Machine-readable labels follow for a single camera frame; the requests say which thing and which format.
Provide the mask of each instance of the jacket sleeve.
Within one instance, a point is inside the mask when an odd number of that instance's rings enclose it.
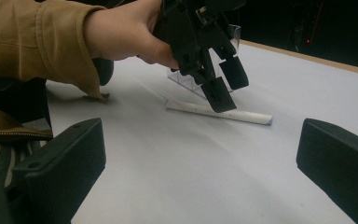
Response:
[[[0,0],[0,77],[69,83],[102,98],[83,21],[103,9],[64,0]]]

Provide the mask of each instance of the dark background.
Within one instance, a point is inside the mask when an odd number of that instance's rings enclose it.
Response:
[[[241,39],[358,66],[358,0],[248,0],[226,15]]]

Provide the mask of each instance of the brown leather jacket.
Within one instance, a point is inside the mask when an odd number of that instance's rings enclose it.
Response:
[[[0,77],[42,77],[102,98],[83,20],[103,9],[64,0],[0,0]]]

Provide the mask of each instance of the black machine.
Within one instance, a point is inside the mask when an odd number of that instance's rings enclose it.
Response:
[[[13,168],[0,184],[0,223],[68,224],[105,166],[100,119],[79,122]]]
[[[358,223],[358,136],[325,121],[305,119],[298,168]]]
[[[182,75],[191,75],[201,85],[215,112],[236,106],[221,77],[216,77],[209,49],[213,49],[232,90],[249,85],[223,12],[244,6],[246,0],[163,0],[155,36],[167,42],[179,62]]]

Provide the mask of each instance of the person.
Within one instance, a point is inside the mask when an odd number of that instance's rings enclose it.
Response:
[[[5,188],[12,183],[10,169],[53,137],[46,80],[103,99],[93,59],[137,56],[178,68],[171,47],[153,36],[160,4],[138,0],[105,8],[65,0],[0,0],[0,183]]]
[[[161,0],[114,8],[64,0],[0,0],[0,77],[41,77],[103,98],[93,58],[138,56],[177,68],[168,44],[152,33]]]

